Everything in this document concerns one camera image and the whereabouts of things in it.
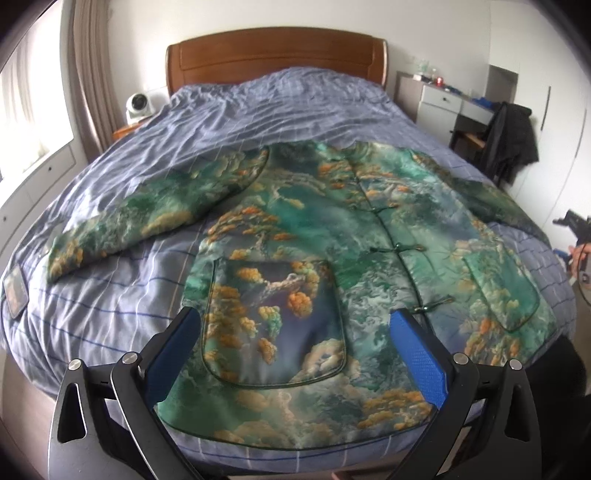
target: black jacket on chair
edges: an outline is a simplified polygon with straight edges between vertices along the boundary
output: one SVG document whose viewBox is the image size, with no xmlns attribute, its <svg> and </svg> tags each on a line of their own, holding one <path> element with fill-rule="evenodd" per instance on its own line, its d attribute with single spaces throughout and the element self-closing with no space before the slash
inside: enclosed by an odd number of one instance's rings
<svg viewBox="0 0 591 480">
<path fill-rule="evenodd" d="M 531 110 L 503 102 L 497 107 L 484 134 L 486 147 L 478 167 L 498 186 L 501 180 L 511 182 L 517 170 L 539 160 Z"/>
</svg>

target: floral print jacket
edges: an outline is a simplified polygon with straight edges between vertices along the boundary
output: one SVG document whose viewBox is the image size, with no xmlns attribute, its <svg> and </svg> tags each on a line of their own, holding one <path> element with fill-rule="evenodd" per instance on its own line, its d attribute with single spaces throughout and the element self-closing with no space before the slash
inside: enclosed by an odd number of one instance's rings
<svg viewBox="0 0 591 480">
<path fill-rule="evenodd" d="M 483 364 L 527 362 L 552 336 L 493 220 L 544 238 L 504 193 L 422 153 L 275 144 L 143 185 L 58 237 L 48 278 L 201 222 L 182 303 L 202 334 L 159 416 L 208 439 L 323 447 L 432 415 L 389 338 L 392 309 Z"/>
</svg>

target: hand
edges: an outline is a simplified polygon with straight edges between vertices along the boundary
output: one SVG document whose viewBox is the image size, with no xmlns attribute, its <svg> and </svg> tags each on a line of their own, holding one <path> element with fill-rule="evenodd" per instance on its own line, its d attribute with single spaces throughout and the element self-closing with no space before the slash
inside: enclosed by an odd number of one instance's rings
<svg viewBox="0 0 591 480">
<path fill-rule="evenodd" d="M 579 277 L 579 265 L 591 253 L 591 244 L 583 244 L 578 247 L 569 247 L 569 252 L 573 256 L 570 264 L 570 272 L 574 278 Z"/>
</svg>

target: white camera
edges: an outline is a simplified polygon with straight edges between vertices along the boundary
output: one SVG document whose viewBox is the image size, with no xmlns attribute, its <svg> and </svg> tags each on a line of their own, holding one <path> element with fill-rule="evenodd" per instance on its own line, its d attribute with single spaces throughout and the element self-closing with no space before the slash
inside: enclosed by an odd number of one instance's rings
<svg viewBox="0 0 591 480">
<path fill-rule="evenodd" d="M 134 93 L 129 97 L 125 103 L 125 108 L 127 109 L 128 125 L 136 124 L 154 113 L 152 111 L 152 105 L 150 105 L 150 99 L 143 93 Z"/>
</svg>

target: window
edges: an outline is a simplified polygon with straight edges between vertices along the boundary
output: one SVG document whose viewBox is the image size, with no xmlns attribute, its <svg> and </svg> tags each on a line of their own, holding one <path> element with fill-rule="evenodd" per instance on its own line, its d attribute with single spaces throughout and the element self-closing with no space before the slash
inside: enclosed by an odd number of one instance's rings
<svg viewBox="0 0 591 480">
<path fill-rule="evenodd" d="M 60 68 L 61 0 L 31 27 L 0 72 L 0 179 L 72 139 Z"/>
</svg>

